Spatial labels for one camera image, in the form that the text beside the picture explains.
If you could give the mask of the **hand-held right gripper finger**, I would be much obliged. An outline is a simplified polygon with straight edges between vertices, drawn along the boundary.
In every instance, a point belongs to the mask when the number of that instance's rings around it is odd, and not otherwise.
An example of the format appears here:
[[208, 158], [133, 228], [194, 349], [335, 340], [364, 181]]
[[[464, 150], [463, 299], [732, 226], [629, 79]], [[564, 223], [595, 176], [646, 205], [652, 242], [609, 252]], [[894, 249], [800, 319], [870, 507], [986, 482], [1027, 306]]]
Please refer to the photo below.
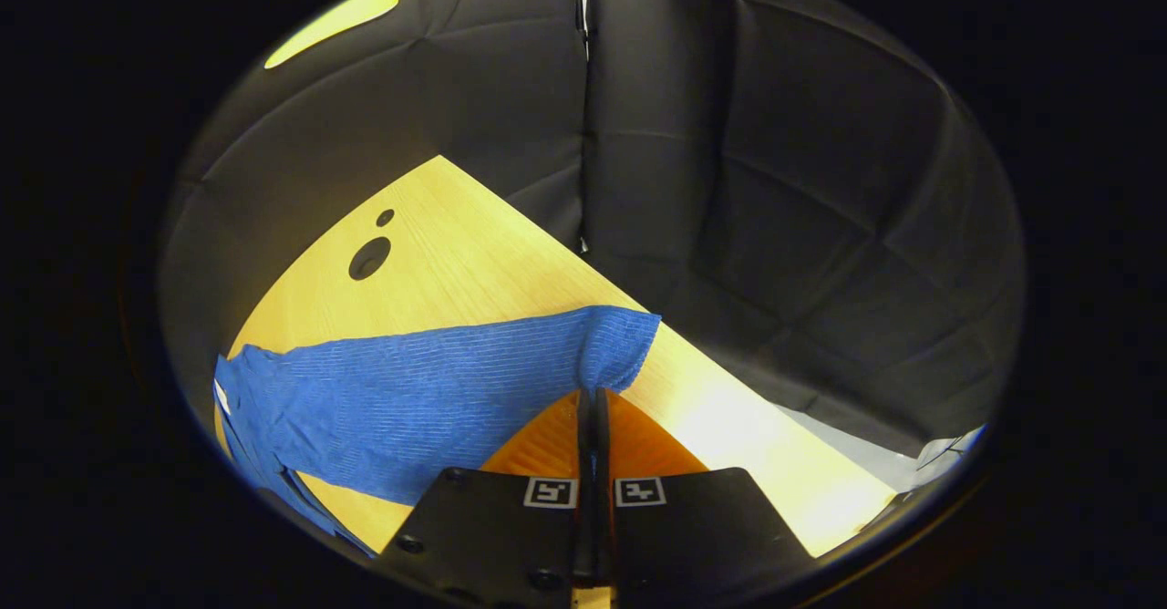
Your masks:
[[573, 396], [566, 477], [445, 468], [375, 560], [446, 604], [571, 608], [599, 583], [599, 396]]
[[750, 473], [706, 467], [612, 390], [598, 401], [616, 592], [777, 592], [815, 569]]

